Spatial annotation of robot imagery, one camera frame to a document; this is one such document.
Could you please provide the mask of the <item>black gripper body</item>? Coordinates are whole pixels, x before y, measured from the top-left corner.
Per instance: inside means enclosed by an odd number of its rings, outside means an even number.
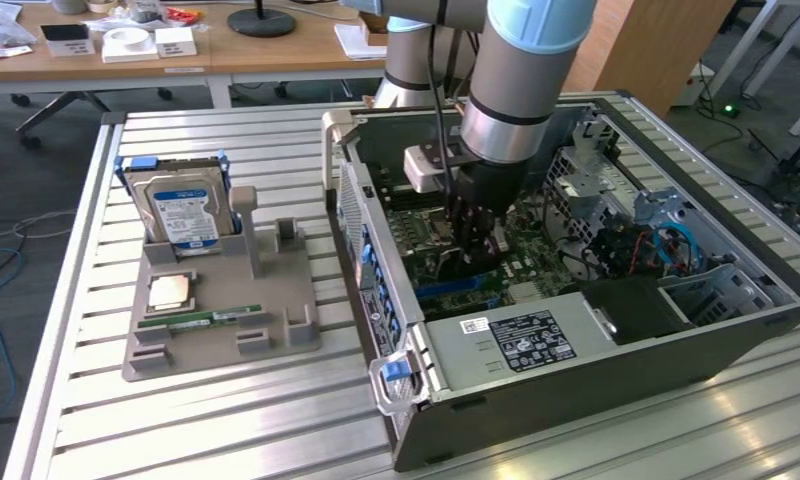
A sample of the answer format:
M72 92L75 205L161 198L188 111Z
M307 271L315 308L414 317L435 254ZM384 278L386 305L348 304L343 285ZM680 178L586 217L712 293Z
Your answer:
M504 214L519 197L527 171L528 161L467 163L456 175L458 195L471 206Z

